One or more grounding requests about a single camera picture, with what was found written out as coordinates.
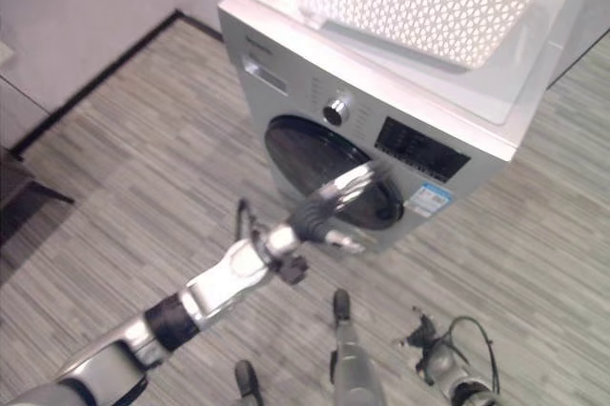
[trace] control panel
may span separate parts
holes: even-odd
[[[391,117],[386,117],[375,147],[440,182],[447,182],[470,160]]]

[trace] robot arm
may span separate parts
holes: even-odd
[[[235,242],[212,268],[142,314],[97,338],[71,357],[54,383],[30,390],[7,406],[110,406],[131,404],[146,388],[146,372],[210,328],[249,290],[278,274],[295,284],[307,263],[295,250],[307,241],[348,252],[363,251],[326,223],[380,177],[374,163],[324,185],[284,222]]]
[[[503,406],[499,397],[499,379],[496,358],[491,347],[492,341],[480,324],[470,316],[454,319],[444,335],[438,335],[434,322],[419,309],[419,326],[399,341],[421,349],[421,360],[416,370],[428,385],[437,385],[443,396],[452,406]],[[492,386],[475,376],[464,354],[454,345],[452,331],[457,323],[468,320],[475,323],[481,331],[489,349],[492,365]]]

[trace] cable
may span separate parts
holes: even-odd
[[[248,233],[247,236],[243,234],[243,219],[244,214],[248,217]],[[244,237],[252,237],[254,232],[267,232],[269,228],[258,222],[256,216],[252,212],[250,201],[246,198],[239,198],[237,203],[237,213],[235,215],[235,242],[243,239]]]
[[[449,329],[440,338],[440,340],[442,340],[443,343],[447,344],[448,347],[455,350],[456,346],[453,341],[453,331],[456,328],[456,326],[458,325],[458,323],[463,322],[463,321],[472,322],[475,325],[477,325],[478,329],[480,330],[480,333],[483,336],[483,339],[485,339],[485,344],[487,345],[487,350],[489,351],[489,361],[490,361],[491,368],[492,368],[492,390],[494,391],[495,394],[499,395],[498,365],[496,363],[496,355],[494,354],[494,349],[492,347],[494,341],[492,341],[489,338],[489,336],[487,335],[487,332],[485,332],[485,329],[483,328],[483,326],[480,323],[478,323],[478,321],[476,319],[470,317],[469,315],[461,315],[459,317],[454,318],[453,321],[451,322],[451,325],[449,325]],[[463,356],[460,352],[457,352],[457,353],[464,361],[466,361],[468,363],[468,360],[466,359],[465,356]]]

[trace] silver washing machine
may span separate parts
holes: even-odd
[[[582,0],[536,0],[480,69],[342,27],[295,0],[223,0],[220,23],[280,192],[294,201],[370,159],[390,175],[335,222],[383,250],[515,154]]]

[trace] floor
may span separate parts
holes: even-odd
[[[308,279],[259,289],[151,373],[136,404],[230,404],[249,358],[273,405],[329,405],[330,299],[353,297],[391,405],[443,405],[393,339],[481,320],[508,404],[610,404],[610,37],[547,92],[514,162],[379,259],[306,248]],[[52,378],[82,345],[173,293],[231,244],[234,207],[285,212],[221,44],[177,22],[26,153],[76,198],[48,203],[4,248],[0,402]],[[458,340],[485,374],[482,341]]]

